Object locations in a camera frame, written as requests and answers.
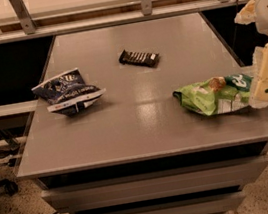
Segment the blue chip bag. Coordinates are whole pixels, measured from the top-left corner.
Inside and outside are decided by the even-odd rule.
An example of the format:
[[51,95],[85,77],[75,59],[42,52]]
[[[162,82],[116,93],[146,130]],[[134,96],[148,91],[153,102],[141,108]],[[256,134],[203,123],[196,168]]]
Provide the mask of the blue chip bag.
[[33,87],[34,95],[44,99],[50,105],[51,113],[73,116],[96,102],[106,89],[84,82],[76,67],[58,74]]

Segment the green chip bag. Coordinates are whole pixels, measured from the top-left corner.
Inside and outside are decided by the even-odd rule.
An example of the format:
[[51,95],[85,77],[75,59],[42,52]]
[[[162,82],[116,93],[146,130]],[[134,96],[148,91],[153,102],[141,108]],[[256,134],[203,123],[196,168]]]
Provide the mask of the green chip bag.
[[246,108],[249,105],[251,84],[252,77],[237,73],[183,86],[172,94],[187,110],[213,116]]

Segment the black candy bar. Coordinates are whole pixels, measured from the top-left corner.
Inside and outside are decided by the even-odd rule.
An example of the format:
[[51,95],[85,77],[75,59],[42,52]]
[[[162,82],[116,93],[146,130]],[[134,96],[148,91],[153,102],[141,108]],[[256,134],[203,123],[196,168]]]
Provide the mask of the black candy bar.
[[127,50],[123,50],[120,57],[119,62],[124,65],[135,65],[135,66],[144,66],[153,68],[159,62],[159,54],[149,53],[149,52],[131,52]]

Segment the grey drawer cabinet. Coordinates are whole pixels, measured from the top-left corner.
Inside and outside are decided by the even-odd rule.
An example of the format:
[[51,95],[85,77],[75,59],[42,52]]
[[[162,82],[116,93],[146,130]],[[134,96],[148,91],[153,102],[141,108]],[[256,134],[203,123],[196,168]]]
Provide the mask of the grey drawer cabinet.
[[[153,68],[123,50],[159,54]],[[200,116],[173,92],[241,73],[194,13],[56,37],[47,72],[106,89],[66,117],[37,104],[18,176],[67,214],[226,214],[268,165],[268,109]]]

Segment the black chair base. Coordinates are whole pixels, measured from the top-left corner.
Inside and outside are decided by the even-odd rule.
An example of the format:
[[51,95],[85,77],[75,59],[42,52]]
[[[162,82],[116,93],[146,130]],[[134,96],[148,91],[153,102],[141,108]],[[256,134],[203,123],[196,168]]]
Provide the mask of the black chair base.
[[4,188],[5,193],[10,196],[19,191],[18,184],[8,179],[2,179],[2,181],[0,181],[0,188]]

